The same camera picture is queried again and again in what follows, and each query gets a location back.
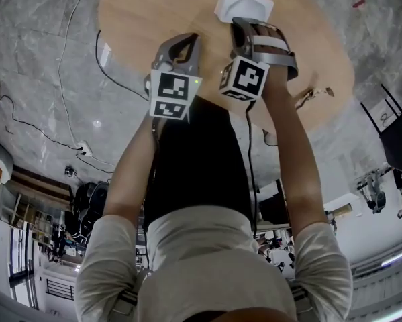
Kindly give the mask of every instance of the white box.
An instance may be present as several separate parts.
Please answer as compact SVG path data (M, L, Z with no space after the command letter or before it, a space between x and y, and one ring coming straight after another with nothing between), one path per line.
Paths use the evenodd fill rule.
M258 100L268 71L269 64L237 56L223 69L219 93L241 101Z
M150 115L184 119L201 83L202 78L196 76L153 69L150 74Z
M218 0L214 13L223 23L231 23L233 17L253 18L267 23L273 7L272 0Z

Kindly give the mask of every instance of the power strip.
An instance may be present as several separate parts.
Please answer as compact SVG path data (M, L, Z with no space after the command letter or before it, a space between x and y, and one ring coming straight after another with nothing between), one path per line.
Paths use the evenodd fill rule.
M85 154L83 154L83 155L85 155L85 156L92 156L92 155L93 155L92 150L91 150L90 147L87 145L87 142L86 142L86 141L80 141L80 142L77 144L77 146L80 147L80 148L82 148L81 151L85 153Z

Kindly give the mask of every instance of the white t-shirt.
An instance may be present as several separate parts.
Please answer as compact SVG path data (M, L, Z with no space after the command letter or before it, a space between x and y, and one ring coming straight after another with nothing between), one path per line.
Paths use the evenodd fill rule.
M77 277L79 321L183 322L203 311L269 307L297 319L280 271L259 256L249 220L223 207L199 206L165 215L148 228L153 275L136 287L134 226L108 215L95 223ZM320 321L343 321L352 276L326 223L295 240L295 278L309 294ZM111 313L119 297L133 308Z

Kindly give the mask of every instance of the sleeve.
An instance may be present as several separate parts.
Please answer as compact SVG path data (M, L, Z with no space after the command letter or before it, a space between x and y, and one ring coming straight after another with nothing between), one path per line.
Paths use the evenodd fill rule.
M108 321L123 294L136 305L135 244L136 231L127 219L107 215L96 221L75 283L80 322Z
M350 264L327 223L314 223L295 240L295 279L308 292L320 321L344 321L352 301Z

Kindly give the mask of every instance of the wooden table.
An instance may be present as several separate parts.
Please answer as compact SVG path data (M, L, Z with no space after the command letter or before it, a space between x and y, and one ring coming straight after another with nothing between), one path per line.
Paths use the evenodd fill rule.
M326 123L352 96L354 71L342 45L313 0L273 0L270 23L285 33L296 53L299 76L289 82L292 96L308 88L331 87L334 97L319 95L299 110L305 129ZM217 0L101 0L99 25L117 60L148 74L157 49L184 32L202 39L200 71L204 78L198 95L245 118L247 103L218 95L220 72L230 61L230 27L213 13ZM252 122L274 132L263 101L252 112Z

